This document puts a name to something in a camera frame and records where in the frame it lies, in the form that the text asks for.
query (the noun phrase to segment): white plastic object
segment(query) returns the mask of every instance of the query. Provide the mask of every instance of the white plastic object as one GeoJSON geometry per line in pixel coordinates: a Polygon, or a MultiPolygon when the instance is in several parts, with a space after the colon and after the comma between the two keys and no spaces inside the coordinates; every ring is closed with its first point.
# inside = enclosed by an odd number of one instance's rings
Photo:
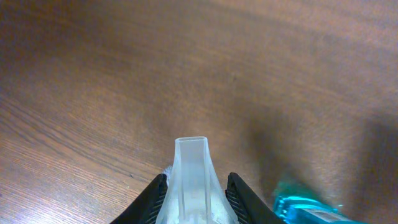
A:
{"type": "Polygon", "coordinates": [[[156,224],[235,224],[211,162],[206,137],[175,140],[173,170],[156,224]]]}

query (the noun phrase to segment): wood grain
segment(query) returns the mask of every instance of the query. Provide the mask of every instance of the wood grain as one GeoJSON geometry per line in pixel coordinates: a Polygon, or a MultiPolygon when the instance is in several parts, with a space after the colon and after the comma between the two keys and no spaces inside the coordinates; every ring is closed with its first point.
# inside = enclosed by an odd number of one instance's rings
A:
{"type": "Polygon", "coordinates": [[[396,1],[1,1],[0,222],[109,223],[207,136],[222,186],[288,172],[398,219],[396,1]]]}

